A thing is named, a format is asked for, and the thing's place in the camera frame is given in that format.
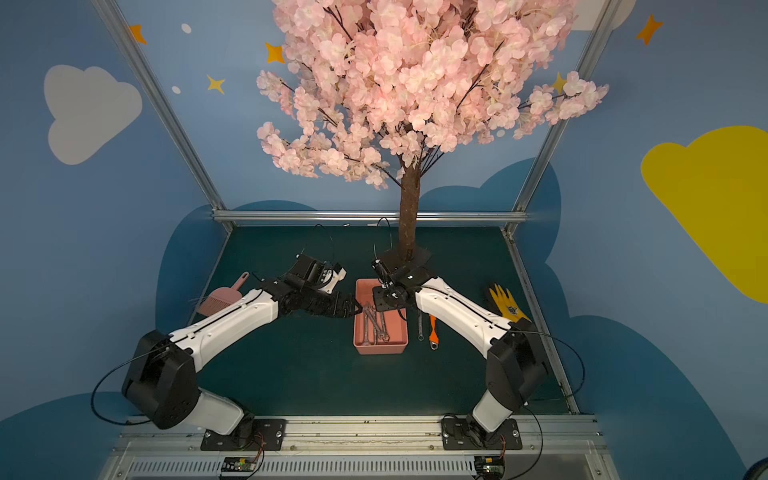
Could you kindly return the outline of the orange handled adjustable wrench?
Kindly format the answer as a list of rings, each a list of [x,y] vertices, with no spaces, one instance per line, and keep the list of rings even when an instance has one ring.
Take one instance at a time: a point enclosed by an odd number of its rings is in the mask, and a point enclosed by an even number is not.
[[[432,351],[436,351],[439,348],[440,340],[437,332],[438,320],[435,316],[430,315],[430,335],[429,342]]]

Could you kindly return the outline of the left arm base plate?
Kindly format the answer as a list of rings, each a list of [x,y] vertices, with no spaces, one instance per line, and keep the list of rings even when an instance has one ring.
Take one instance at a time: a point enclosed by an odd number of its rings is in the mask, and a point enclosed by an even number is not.
[[[285,437],[287,420],[245,417],[228,435],[207,430],[200,445],[202,451],[279,451]]]

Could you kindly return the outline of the long chrome combination wrench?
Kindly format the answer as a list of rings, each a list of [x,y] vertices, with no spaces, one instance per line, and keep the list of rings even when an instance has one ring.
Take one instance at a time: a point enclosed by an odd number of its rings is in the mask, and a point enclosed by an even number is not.
[[[418,312],[417,316],[417,335],[418,341],[424,340],[423,313],[421,311]]]

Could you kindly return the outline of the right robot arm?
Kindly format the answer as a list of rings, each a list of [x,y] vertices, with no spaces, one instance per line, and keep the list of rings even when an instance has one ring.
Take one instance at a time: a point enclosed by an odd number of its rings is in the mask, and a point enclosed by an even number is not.
[[[527,405],[550,376],[542,333],[530,320],[513,321],[497,315],[424,267],[391,270],[375,261],[373,269],[380,282],[374,289],[379,310],[414,306],[461,335],[486,360],[486,390],[468,421],[476,431],[496,432],[510,415]]]

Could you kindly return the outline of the pink plastic storage box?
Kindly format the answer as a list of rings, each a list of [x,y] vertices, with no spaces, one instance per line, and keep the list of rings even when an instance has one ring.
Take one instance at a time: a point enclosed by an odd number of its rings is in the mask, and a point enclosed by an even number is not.
[[[375,279],[356,281],[355,297],[363,310],[354,317],[353,345],[360,355],[402,354],[409,343],[406,311],[377,311],[373,289],[379,285]]]

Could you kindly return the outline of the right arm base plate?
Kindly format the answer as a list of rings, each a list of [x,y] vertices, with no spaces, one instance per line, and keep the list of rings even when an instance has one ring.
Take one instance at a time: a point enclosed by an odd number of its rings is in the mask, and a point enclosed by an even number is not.
[[[444,415],[440,419],[443,448],[447,451],[521,450],[522,437],[514,419],[488,432],[471,418]]]

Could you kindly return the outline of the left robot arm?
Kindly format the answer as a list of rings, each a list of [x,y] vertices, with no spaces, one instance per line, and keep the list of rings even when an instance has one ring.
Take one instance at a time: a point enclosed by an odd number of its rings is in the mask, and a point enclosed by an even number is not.
[[[122,395],[161,430],[187,423],[230,435],[243,423],[245,410],[202,389],[198,373],[243,337],[295,310],[352,318],[363,307],[350,294],[269,282],[192,325],[168,335],[157,330],[144,335],[129,362]]]

